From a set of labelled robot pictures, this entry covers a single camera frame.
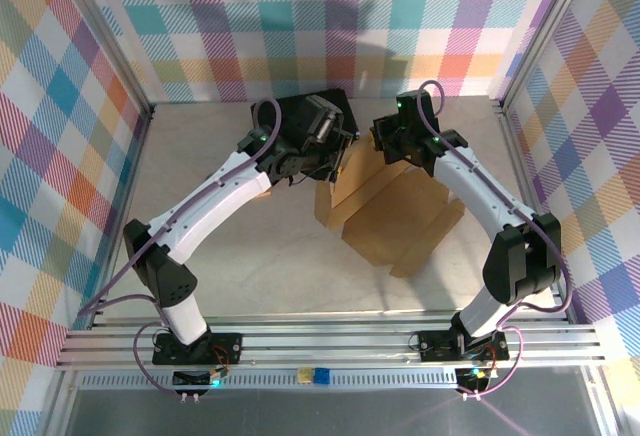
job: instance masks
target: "gray floor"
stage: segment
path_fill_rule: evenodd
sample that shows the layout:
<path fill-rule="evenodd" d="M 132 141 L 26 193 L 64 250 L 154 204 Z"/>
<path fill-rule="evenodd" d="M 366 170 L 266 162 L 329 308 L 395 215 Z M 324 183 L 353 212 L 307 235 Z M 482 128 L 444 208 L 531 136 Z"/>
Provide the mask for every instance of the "gray floor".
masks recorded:
<path fill-rule="evenodd" d="M 229 391 L 181 405 L 158 391 L 80 391 L 68 435 L 599 434 L 577 368 L 521 369 L 483 401 L 453 390 Z"/>
<path fill-rule="evenodd" d="M 395 100 L 354 100 L 361 131 L 393 112 Z M 507 149 L 486 97 L 447 101 L 443 129 L 457 129 L 486 168 L 518 194 Z M 151 123 L 130 218 L 148 221 L 166 211 L 217 170 L 251 128 L 249 105 L 160 105 Z M 203 314 L 456 309 L 482 286 L 489 251 L 468 211 L 414 278 L 399 280 L 373 268 L 313 216 L 314 182 L 285 184 L 251 201 L 211 234 L 187 266 L 199 279 Z M 121 250 L 117 267 L 126 262 Z M 133 272 L 111 297 L 146 292 Z M 542 303 L 546 295 L 541 295 Z M 150 305 L 124 303 L 105 316 L 152 316 Z"/>

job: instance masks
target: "metal rail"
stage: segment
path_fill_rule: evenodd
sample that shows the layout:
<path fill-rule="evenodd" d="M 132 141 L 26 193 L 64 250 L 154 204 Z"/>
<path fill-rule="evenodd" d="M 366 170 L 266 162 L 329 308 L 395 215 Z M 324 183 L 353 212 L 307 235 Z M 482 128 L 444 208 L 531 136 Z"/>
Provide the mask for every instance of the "metal rail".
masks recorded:
<path fill-rule="evenodd" d="M 471 367 L 472 362 L 421 363 L 419 354 L 409 348 L 414 333 L 448 329 L 452 315 L 453 312 L 311 314 L 211 318 L 208 323 L 214 332 L 244 335 L 242 358 L 234 369 Z M 97 324 L 91 331 L 71 331 L 58 369 L 136 369 L 133 337 L 147 321 L 116 319 Z M 521 328 L 525 338 L 523 367 L 599 365 L 604 361 L 604 349 L 591 325 L 570 325 L 564 315 L 541 315 L 527 310 L 517 313 L 511 323 Z M 145 365 L 151 365 L 153 333 L 150 328 L 139 342 Z M 517 337 L 508 333 L 507 343 L 514 359 L 518 352 Z M 505 361 L 499 366 L 511 364 Z"/>

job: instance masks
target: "small blue block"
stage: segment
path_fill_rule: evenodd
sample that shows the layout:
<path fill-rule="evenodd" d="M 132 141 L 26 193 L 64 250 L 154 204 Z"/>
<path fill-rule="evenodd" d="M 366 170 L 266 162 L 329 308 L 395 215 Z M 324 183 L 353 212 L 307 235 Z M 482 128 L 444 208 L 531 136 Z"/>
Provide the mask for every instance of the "small blue block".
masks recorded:
<path fill-rule="evenodd" d="M 316 368 L 313 371 L 313 384 L 328 385 L 331 381 L 331 371 L 327 368 Z"/>

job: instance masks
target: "brown cardboard box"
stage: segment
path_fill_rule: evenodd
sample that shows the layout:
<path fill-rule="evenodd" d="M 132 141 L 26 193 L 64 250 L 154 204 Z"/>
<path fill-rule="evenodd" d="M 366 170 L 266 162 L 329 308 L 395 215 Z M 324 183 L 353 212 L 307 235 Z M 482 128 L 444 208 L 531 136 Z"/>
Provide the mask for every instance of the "brown cardboard box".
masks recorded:
<path fill-rule="evenodd" d="M 316 219 L 374 266 L 410 277 L 427 261 L 464 214 L 449 190 L 404 161 L 384 164 L 371 138 L 354 143 L 343 159 L 336 184 L 318 182 Z"/>

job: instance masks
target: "cardboard box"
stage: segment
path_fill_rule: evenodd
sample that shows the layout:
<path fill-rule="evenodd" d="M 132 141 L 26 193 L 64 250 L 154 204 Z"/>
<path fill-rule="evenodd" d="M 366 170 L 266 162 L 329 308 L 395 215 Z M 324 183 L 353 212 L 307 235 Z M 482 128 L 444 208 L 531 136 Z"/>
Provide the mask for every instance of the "cardboard box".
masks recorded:
<path fill-rule="evenodd" d="M 316 219 L 342 226 L 347 244 L 401 278 L 420 270 L 463 214 L 462 202 L 449 202 L 449 190 L 425 171 L 404 161 L 385 165 L 370 137 L 347 150 L 336 184 L 316 186 Z"/>

